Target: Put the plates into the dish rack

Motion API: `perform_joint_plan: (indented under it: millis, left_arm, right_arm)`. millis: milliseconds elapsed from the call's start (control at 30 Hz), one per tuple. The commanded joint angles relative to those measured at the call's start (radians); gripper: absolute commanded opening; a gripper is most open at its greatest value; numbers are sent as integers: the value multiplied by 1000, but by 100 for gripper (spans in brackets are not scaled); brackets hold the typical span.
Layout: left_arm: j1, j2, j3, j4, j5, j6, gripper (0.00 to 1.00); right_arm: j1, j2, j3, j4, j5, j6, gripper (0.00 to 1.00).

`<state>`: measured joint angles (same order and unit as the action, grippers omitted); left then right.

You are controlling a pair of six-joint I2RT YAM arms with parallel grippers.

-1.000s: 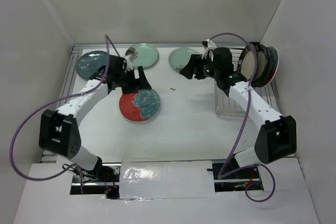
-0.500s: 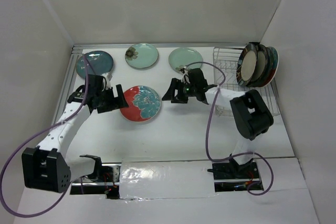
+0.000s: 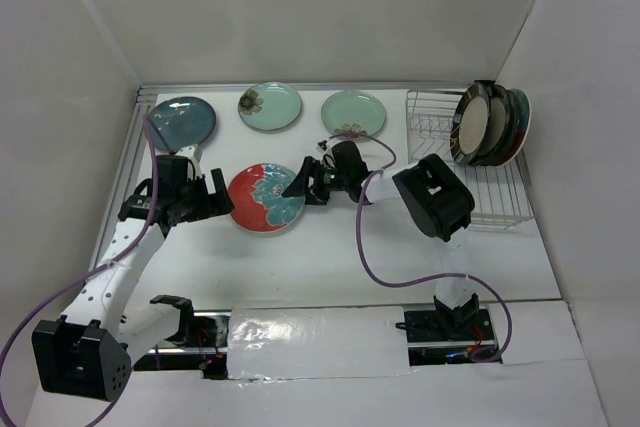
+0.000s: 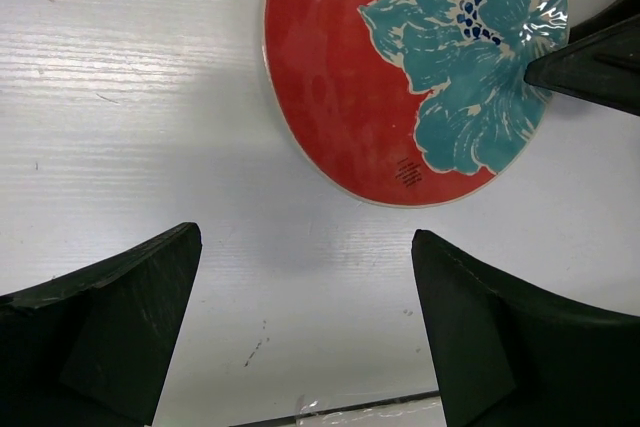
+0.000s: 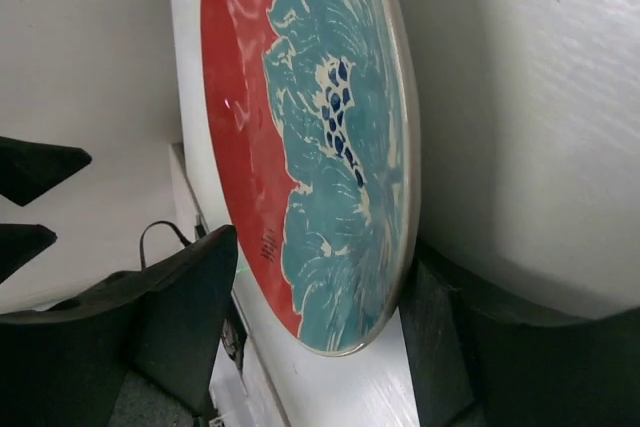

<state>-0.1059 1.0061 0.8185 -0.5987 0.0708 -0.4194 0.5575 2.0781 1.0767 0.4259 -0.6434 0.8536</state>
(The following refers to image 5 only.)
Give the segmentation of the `small red teal floral plate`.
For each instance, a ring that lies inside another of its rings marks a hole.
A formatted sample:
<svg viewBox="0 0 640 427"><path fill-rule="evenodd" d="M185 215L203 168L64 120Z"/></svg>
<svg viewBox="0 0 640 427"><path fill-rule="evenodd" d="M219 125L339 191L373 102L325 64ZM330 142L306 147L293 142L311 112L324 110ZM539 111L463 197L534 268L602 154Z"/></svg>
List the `small red teal floral plate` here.
<svg viewBox="0 0 640 427"><path fill-rule="evenodd" d="M419 105L398 0L201 0L207 121L272 311L326 356L392 316L420 210Z"/></svg>

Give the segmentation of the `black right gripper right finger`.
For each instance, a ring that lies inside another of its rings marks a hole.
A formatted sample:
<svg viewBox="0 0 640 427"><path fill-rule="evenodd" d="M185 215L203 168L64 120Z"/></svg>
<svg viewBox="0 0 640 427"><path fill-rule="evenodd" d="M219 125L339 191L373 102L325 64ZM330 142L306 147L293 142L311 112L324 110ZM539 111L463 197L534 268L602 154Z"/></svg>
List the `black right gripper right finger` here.
<svg viewBox="0 0 640 427"><path fill-rule="evenodd" d="M418 243L399 312L422 426L635 426L639 313L565 316Z"/></svg>

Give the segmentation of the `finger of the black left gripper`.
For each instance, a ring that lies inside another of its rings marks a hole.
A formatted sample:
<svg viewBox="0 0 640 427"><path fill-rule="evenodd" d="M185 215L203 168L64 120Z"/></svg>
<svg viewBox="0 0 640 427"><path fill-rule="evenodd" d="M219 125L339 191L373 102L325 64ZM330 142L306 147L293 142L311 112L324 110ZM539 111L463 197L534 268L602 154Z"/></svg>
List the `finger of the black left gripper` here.
<svg viewBox="0 0 640 427"><path fill-rule="evenodd" d="M56 234L43 225L2 224L0 283L55 242Z"/></svg>
<svg viewBox="0 0 640 427"><path fill-rule="evenodd" d="M1 195L24 207L92 161L77 147L1 138Z"/></svg>

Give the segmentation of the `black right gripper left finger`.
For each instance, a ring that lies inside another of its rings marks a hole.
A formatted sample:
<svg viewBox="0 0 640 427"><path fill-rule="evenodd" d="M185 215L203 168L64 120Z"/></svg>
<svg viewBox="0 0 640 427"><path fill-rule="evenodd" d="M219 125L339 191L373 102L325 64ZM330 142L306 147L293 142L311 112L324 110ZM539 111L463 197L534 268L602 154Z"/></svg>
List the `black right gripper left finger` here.
<svg viewBox="0 0 640 427"><path fill-rule="evenodd" d="M2 425L105 426L128 373L160 390L127 355L141 298L157 282L141 269L115 272L47 310L2 315Z"/></svg>

